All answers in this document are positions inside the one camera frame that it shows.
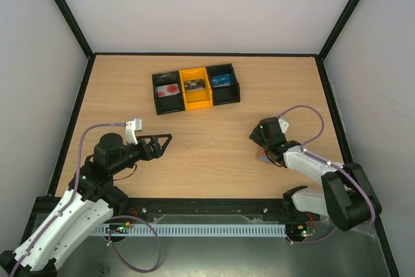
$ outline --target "robotic arm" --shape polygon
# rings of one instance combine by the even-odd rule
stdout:
[[[56,276],[72,251],[94,228],[122,214],[128,197],[113,185],[113,176],[133,168],[140,160],[163,156],[172,139],[171,134],[136,137],[134,132],[140,130],[140,119],[126,123],[127,145],[116,133],[103,135],[80,168],[78,186],[75,187],[74,177],[39,228],[15,251],[0,255],[0,266],[14,276]],[[160,138],[166,139],[163,145],[158,142]]]
[[[287,141],[285,133],[288,127],[289,123],[284,118],[270,117],[261,120],[250,135],[252,141],[265,149],[273,164],[297,170],[323,187],[323,192],[307,186],[286,192],[283,197],[288,214],[298,210],[325,215],[337,228],[347,231],[371,218],[372,207],[364,199],[365,195],[374,213],[381,213],[379,200],[359,164],[330,162],[309,152],[297,141]],[[341,171],[350,175],[353,181]]]

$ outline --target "table surface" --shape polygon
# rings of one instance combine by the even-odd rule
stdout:
[[[151,74],[232,63],[241,102],[157,115]],[[314,58],[253,56],[106,56],[96,57],[56,196],[72,179],[80,136],[97,123],[143,118],[140,135],[171,133],[163,157],[138,163],[137,172],[115,185],[129,197],[280,198],[299,185],[320,186],[305,175],[256,159],[249,135],[258,121],[291,106],[308,104],[325,120],[323,135],[308,145],[325,158],[342,161]],[[303,142],[320,130],[319,118],[300,108],[285,118],[287,139]],[[108,132],[124,137],[120,127],[97,128],[86,136],[82,160]],[[124,170],[122,178],[132,171]]]

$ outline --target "red circle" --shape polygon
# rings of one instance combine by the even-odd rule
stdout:
[[[169,93],[177,93],[179,88],[177,88],[177,85],[171,84],[170,86],[167,86],[167,92]]]

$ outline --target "wall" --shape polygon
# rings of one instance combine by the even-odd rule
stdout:
[[[347,0],[67,0],[95,52],[318,53]]]
[[[402,276],[415,271],[414,21],[414,0],[362,0],[326,59],[351,151],[379,195]]]
[[[46,195],[86,57],[53,0],[0,0],[0,25],[2,252]]]

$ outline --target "perforated metal strip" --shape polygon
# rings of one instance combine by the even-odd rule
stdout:
[[[160,237],[285,237],[285,225],[249,224],[249,225],[212,225],[212,224],[155,224]],[[103,236],[110,231],[109,224],[95,229],[92,236]],[[136,224],[132,229],[122,230],[113,236],[153,236],[150,229],[143,224]]]

